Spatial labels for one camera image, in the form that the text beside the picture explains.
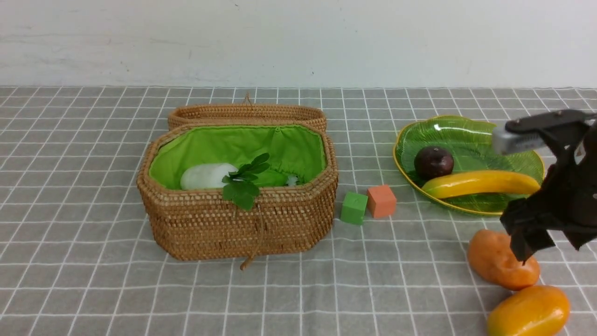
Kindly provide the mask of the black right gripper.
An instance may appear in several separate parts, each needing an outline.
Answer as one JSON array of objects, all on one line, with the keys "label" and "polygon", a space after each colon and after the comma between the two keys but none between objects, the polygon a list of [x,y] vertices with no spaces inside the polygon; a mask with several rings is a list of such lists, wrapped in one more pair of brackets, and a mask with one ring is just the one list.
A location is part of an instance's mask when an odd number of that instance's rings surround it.
[{"label": "black right gripper", "polygon": [[550,231],[562,232],[575,250],[596,238],[596,126],[576,146],[558,148],[535,193],[509,202],[500,221],[510,249],[525,264],[537,251],[555,247]]}]

